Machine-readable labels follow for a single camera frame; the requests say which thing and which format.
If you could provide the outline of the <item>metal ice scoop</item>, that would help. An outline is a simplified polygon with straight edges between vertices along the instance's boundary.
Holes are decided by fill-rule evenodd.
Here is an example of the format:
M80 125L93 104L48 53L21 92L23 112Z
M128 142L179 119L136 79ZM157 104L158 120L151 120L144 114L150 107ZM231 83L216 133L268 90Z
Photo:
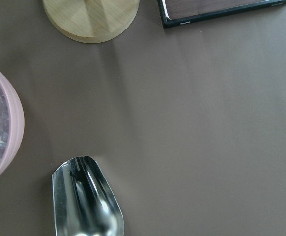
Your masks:
M72 158L52 174L57 236L122 236L124 218L98 163L89 156Z

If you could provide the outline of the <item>black small tray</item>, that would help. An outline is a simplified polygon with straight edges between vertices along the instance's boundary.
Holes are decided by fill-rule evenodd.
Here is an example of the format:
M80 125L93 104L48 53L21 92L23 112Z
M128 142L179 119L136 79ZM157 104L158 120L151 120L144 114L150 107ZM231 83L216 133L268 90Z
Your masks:
M285 5L286 0L159 0L164 28Z

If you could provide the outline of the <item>wooden mug tree stand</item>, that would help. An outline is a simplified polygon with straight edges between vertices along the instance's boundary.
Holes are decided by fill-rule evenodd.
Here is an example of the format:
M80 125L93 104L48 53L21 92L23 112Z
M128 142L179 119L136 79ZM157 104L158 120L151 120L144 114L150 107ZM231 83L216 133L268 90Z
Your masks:
M133 22L138 0L44 0L53 26L82 43L102 43L122 34Z

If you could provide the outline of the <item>pink bowl with ice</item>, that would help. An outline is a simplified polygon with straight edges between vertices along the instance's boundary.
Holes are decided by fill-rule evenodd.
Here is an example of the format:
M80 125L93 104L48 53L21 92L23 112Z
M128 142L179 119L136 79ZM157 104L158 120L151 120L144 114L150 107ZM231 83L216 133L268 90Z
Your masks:
M18 94L0 72L0 175L19 150L24 126L24 112Z

